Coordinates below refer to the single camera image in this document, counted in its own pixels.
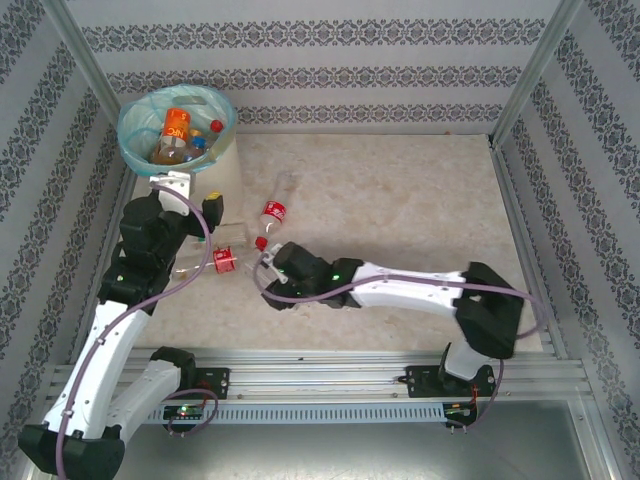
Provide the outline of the controller board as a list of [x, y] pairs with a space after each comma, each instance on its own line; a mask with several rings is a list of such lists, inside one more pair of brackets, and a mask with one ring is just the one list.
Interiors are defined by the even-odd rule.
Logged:
[[163, 419], [166, 421], [184, 420], [197, 422], [204, 418], [204, 408], [201, 405], [183, 404], [164, 407]]
[[473, 402], [444, 403], [444, 415], [447, 419], [470, 424], [477, 419], [477, 406]]

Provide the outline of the long clear bottle red cap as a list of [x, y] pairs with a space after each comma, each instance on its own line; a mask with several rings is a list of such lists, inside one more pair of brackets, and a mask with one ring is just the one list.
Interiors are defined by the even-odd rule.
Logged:
[[[191, 241], [179, 251], [171, 278], [184, 280], [200, 270], [206, 253], [204, 241]], [[202, 270], [205, 274], [231, 274], [238, 271], [251, 271], [262, 251], [244, 243], [214, 243]]]

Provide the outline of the orange label juice bottle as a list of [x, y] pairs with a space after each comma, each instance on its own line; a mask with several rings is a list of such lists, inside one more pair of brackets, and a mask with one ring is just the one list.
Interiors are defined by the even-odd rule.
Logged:
[[190, 114], [181, 108], [167, 110], [159, 140], [150, 162], [156, 165], [176, 165], [183, 162], [189, 138]]

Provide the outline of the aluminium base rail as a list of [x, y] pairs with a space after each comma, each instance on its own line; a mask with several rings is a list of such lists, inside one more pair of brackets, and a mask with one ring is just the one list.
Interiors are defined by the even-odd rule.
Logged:
[[[425, 351], [224, 350], [194, 348], [199, 367], [227, 368], [230, 403], [409, 402], [397, 382], [412, 365], [438, 365]], [[580, 360], [524, 352], [505, 362], [498, 401], [574, 400], [593, 390]]]

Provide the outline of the left controller board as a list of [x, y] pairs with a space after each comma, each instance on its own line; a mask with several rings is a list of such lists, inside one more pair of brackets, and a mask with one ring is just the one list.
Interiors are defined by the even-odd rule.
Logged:
[[204, 418], [204, 408], [201, 405], [183, 404], [164, 407], [163, 419], [166, 421], [184, 420], [197, 422]]

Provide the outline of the bin with blue liner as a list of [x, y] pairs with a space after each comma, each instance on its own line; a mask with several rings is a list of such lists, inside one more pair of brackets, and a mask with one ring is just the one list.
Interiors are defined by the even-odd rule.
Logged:
[[128, 167], [139, 176], [154, 176], [170, 170], [170, 165], [150, 162], [159, 140], [167, 110], [178, 107], [190, 116], [190, 129], [207, 133], [212, 120], [225, 128], [219, 139], [205, 153], [190, 162], [175, 166], [177, 170], [201, 172], [221, 161], [235, 140], [238, 115], [230, 100], [220, 91], [206, 86], [179, 84], [152, 91], [120, 110], [117, 140]]

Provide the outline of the right controller board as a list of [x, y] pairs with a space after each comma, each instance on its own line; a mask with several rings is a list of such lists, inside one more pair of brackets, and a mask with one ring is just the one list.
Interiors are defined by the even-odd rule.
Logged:
[[444, 415], [447, 419], [470, 424], [477, 419], [477, 406], [473, 402], [444, 403]]

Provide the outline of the aluminium frame post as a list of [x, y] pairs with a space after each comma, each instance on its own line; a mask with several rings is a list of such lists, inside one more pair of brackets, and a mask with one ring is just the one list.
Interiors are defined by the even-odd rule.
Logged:
[[84, 78], [94, 91], [109, 122], [116, 127], [121, 103], [97, 61], [66, 0], [40, 0], [46, 14], [65, 42]]
[[559, 0], [556, 10], [490, 134], [490, 145], [493, 149], [502, 144], [509, 135], [518, 115], [553, 58], [554, 51], [582, 4], [583, 0]]

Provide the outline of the clear bottle pink label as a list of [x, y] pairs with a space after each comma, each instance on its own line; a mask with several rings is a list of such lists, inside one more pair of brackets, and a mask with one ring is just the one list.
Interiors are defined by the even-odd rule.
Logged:
[[225, 125], [222, 121], [217, 119], [211, 121], [208, 132], [204, 134], [206, 149], [210, 149], [216, 143], [224, 128]]

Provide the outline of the squat clear bottle green cap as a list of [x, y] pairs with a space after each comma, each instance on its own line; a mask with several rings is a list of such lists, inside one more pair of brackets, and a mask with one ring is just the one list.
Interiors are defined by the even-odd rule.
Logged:
[[213, 250], [227, 247], [245, 247], [248, 244], [248, 229], [244, 222], [220, 225], [209, 235]]

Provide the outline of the clear cola bottle red label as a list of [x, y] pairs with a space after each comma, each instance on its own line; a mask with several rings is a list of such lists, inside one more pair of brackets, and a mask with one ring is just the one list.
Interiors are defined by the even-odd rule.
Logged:
[[299, 175], [291, 171], [278, 174], [275, 186], [260, 213], [260, 236], [269, 238], [283, 224], [299, 183]]

